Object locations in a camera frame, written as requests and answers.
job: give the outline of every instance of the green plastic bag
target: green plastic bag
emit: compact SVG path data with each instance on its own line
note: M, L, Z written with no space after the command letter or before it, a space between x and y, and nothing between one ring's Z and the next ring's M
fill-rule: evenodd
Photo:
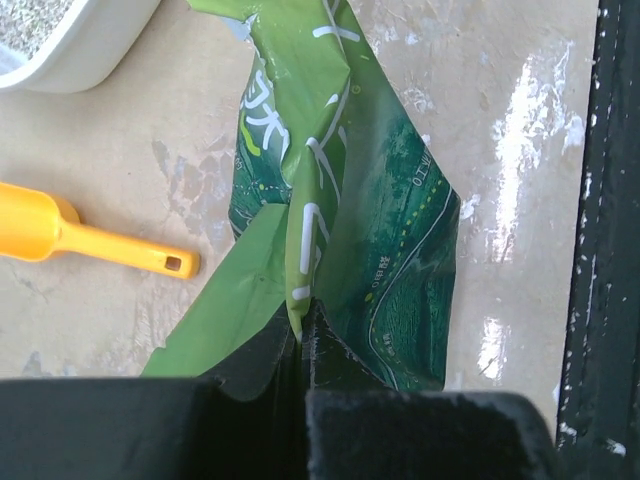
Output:
M441 389L460 200L349 4L190 3L243 22L256 47L229 209L239 241L144 374L202 373L278 301L300 339L316 297L388 385Z

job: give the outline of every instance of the beige floor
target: beige floor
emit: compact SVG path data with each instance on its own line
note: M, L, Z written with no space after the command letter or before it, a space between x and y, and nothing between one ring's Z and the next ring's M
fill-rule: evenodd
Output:
M595 30L588 4L353 2L464 200L448 388L521 392L550 426ZM0 376L140 372L231 246L236 106L251 59L218 19L165 0L99 87L0 95L1 180L206 258L189 283L73 255L0 260Z

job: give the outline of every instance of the cat litter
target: cat litter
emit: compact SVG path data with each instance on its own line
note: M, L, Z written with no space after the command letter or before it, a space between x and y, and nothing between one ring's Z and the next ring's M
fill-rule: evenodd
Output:
M0 0L0 46L33 57L73 0Z

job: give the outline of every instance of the litter scoop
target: litter scoop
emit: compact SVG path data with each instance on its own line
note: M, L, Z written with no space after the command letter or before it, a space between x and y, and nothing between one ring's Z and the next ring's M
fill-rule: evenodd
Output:
M200 268L197 253L83 225L63 198L0 182L0 255L40 262L64 252L183 279Z

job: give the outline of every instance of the scoop hole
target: scoop hole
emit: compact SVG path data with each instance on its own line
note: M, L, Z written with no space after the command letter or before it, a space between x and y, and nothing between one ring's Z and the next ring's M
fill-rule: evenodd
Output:
M179 271L181 266L182 260L177 257L167 257L167 262L164 264L164 268L171 270L172 272Z

